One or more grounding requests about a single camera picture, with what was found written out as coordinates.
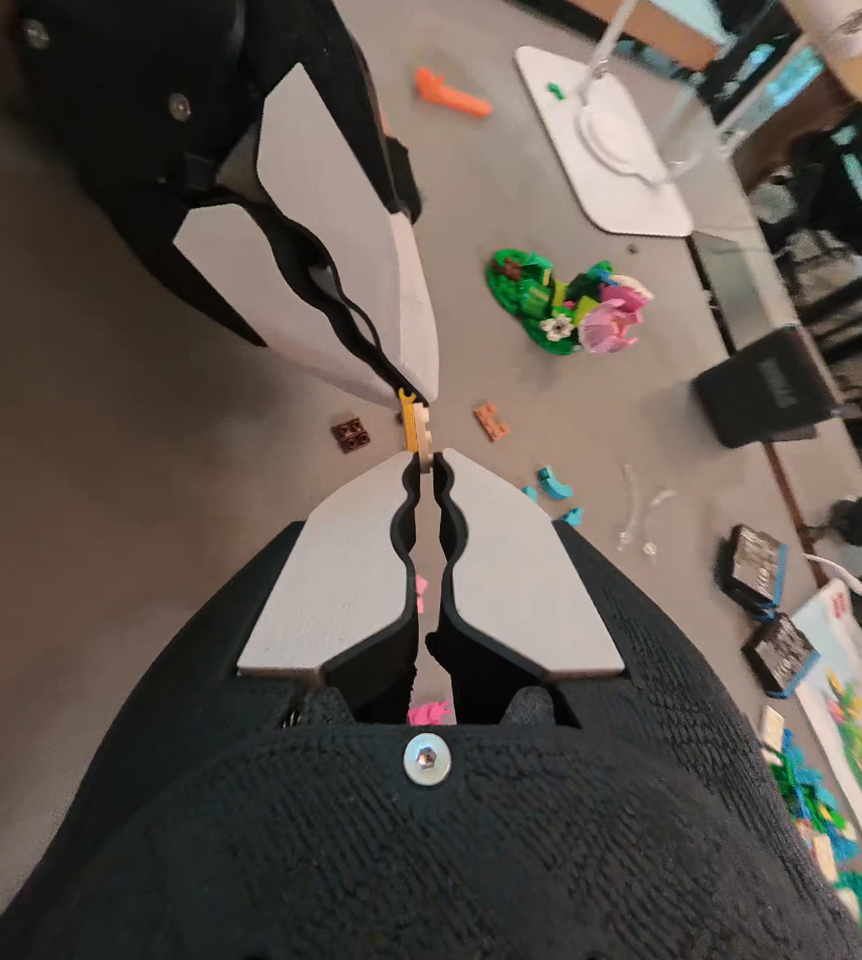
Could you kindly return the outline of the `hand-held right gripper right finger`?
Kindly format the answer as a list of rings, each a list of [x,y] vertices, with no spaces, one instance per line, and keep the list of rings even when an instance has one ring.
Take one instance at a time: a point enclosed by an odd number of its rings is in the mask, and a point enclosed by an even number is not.
[[[625,662],[551,518],[447,448],[433,466],[446,564],[432,657],[459,725],[494,725],[524,688],[619,677]]]

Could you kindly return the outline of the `yellow and white lego assembly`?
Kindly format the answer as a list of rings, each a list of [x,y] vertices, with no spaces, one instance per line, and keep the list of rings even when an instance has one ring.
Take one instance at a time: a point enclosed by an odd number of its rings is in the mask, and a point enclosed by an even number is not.
[[[434,457],[429,409],[425,403],[417,399],[415,393],[399,389],[398,397],[407,450],[417,456],[420,472],[429,474]]]

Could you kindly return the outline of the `pile of mixed lego pieces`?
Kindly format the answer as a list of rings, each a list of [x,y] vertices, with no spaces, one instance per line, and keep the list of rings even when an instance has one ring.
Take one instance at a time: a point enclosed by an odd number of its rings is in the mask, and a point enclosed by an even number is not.
[[[862,930],[861,852],[857,831],[838,808],[821,772],[809,766],[784,718],[762,707],[757,726],[762,759],[818,872]]]

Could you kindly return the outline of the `white desk stand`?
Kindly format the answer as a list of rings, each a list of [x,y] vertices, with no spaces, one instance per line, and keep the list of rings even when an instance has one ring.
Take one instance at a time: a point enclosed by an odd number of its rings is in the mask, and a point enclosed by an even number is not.
[[[513,55],[580,210],[615,236],[735,232],[748,203],[698,83],[648,78],[617,56],[617,39],[606,25],[585,61],[533,45]],[[566,98],[558,102],[547,83]]]

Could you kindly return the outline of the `cluster of teal curved bricks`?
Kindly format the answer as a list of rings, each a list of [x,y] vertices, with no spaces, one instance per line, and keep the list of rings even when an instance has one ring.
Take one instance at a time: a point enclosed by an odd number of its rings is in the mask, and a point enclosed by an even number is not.
[[[520,492],[541,508],[551,521],[574,529],[581,527],[584,510],[574,500],[572,487],[562,482],[551,466],[539,468],[534,483],[521,486]]]

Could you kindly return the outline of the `light wood background table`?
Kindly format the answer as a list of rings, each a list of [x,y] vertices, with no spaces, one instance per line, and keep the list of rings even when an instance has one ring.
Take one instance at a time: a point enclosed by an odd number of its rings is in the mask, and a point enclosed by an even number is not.
[[[701,72],[726,45],[726,35],[711,2],[575,1],[575,6],[666,59]]]

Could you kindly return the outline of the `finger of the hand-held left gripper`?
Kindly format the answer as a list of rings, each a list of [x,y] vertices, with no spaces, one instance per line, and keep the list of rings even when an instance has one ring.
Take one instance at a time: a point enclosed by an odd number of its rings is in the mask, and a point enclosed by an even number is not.
[[[281,212],[322,242],[391,366],[436,402],[437,322],[413,226],[380,200],[302,64],[265,98],[256,173]]]
[[[244,207],[189,210],[173,243],[268,349],[363,401],[398,405],[389,384],[341,343],[324,311],[293,290]]]

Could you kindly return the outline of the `lego flower model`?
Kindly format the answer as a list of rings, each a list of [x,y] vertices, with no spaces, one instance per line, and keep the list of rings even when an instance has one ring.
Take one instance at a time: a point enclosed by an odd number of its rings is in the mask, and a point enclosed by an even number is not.
[[[552,262],[532,251],[498,249],[485,267],[493,298],[548,354],[618,354],[636,330],[653,293],[603,260],[564,281]]]

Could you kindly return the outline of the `lego instruction booklet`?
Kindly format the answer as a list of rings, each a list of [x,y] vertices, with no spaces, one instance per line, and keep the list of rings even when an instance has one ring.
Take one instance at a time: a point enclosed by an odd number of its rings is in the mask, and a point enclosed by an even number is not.
[[[792,623],[818,655],[797,700],[862,832],[862,628],[848,585],[829,580]]]

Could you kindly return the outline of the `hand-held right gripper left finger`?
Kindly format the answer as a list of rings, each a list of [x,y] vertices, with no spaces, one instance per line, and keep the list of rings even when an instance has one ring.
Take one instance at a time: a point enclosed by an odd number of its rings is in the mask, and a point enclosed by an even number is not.
[[[334,688],[360,719],[400,720],[419,645],[420,486],[417,455],[400,452],[309,514],[239,655],[240,675]]]

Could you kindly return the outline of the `orange brick separator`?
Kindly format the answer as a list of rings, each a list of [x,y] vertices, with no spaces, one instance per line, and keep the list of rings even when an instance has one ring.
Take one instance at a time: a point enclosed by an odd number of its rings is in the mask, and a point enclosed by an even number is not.
[[[419,98],[428,104],[477,119],[493,114],[494,107],[490,102],[448,85],[443,76],[427,67],[417,68],[413,80]]]

